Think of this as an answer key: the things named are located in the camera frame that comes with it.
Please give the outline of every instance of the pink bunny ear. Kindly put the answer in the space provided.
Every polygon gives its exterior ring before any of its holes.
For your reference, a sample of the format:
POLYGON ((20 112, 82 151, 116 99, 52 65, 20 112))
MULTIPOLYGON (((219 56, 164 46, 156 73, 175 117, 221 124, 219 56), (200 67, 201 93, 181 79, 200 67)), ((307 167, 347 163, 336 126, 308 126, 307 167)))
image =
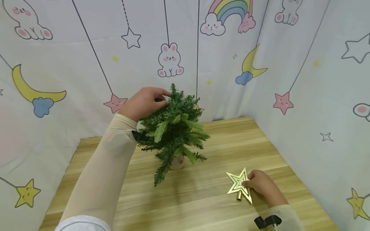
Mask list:
POLYGON ((167 44, 163 44, 162 47, 162 52, 167 52, 168 51, 168 45, 167 44))
POLYGON ((171 43, 171 50, 172 51, 177 51, 177 44, 176 43, 171 43))

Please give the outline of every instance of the wood grain surface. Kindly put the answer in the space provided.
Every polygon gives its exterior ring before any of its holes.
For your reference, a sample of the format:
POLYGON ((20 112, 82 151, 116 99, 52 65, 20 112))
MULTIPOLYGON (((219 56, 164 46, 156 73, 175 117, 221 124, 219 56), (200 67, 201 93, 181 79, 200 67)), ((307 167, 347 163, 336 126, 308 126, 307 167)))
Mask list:
MULTIPOLYGON (((150 152, 137 148, 129 165, 117 205, 113 230, 258 230, 254 219, 269 216, 264 198, 251 190, 253 205, 227 195, 232 182, 226 172, 239 175, 265 171, 280 187, 306 230, 338 230, 322 207, 250 117, 205 123, 211 138, 202 153, 208 158, 171 170, 156 188, 153 174, 160 165, 150 152)), ((81 140, 41 225, 53 231, 72 189, 100 138, 81 140)))

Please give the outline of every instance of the small yellow star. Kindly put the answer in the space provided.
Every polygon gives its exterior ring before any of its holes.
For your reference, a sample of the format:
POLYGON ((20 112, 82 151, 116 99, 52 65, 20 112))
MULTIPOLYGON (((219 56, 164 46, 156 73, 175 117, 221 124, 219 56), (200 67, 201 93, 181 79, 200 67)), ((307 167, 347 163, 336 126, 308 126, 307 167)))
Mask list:
POLYGON ((318 67, 319 65, 320 65, 319 60, 315 60, 315 61, 313 62, 313 66, 314 66, 314 67, 318 67))
POLYGON ((117 56, 113 55, 112 60, 115 61, 115 62, 118 62, 119 58, 117 56))
POLYGON ((23 204, 27 204, 31 208, 33 207, 33 199, 39 192, 41 192, 41 189, 33 187, 33 179, 31 179, 26 186, 24 187, 16 187, 16 190, 19 194, 19 199, 16 204, 16 208, 23 204))
POLYGON ((347 201, 352 205, 353 207, 353 218, 356 219, 358 216, 369 220, 370 217, 365 213, 364 209, 362 208, 362 205, 364 204, 364 197, 359 197, 356 190, 352 188, 352 197, 348 198, 347 201))
POLYGON ((194 109, 199 109, 200 107, 198 106, 198 104, 196 104, 195 106, 194 106, 194 109))
POLYGON ((234 174, 231 174, 231 173, 226 173, 226 174, 229 176, 229 178, 233 182, 233 185, 230 188, 228 194, 230 194, 230 193, 237 193, 237 192, 241 191, 243 193, 243 195, 245 196, 245 198, 250 203, 252 203, 252 197, 250 195, 250 188, 249 187, 242 186, 242 182, 243 181, 249 180, 248 177, 247 177, 247 170, 246 170, 246 168, 243 169, 243 171, 241 172, 241 174, 239 176, 234 175, 234 174))

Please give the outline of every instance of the green pine needles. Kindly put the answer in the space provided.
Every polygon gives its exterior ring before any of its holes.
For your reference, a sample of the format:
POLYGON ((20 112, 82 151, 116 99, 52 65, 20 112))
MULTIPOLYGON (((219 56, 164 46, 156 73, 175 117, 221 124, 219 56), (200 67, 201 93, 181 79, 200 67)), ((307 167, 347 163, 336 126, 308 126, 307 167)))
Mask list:
POLYGON ((149 116, 142 119, 141 124, 146 131, 146 139, 138 142, 143 146, 142 150, 157 150, 155 157, 162 164, 154 175, 154 186, 161 183, 175 156, 186 156, 195 165, 207 158, 198 152, 192 152, 188 146, 203 149, 203 141, 209 138, 204 132, 204 127, 198 123, 201 109, 195 108, 198 99, 194 95, 184 95, 184 91, 178 92, 175 84, 171 85, 172 95, 169 104, 149 116))

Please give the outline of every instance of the black clip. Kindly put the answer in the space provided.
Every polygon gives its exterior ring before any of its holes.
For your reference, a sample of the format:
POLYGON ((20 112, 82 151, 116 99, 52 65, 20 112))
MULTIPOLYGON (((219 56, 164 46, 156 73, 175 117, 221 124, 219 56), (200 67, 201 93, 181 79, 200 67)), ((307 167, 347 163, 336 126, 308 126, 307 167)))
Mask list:
POLYGON ((271 215, 271 216, 267 217, 265 220, 263 220, 262 217, 257 217, 255 219, 255 223, 256 223, 257 227, 260 230, 266 228, 269 225, 278 226, 278 225, 281 224, 281 222, 282 222, 282 220, 280 219, 280 217, 278 217, 276 215, 271 215))
POLYGON ((140 133, 140 132, 132 130, 131 132, 132 132, 132 135, 134 136, 134 139, 136 140, 136 142, 147 139, 147 136, 146 136, 147 132, 146 131, 143 131, 142 133, 140 133))

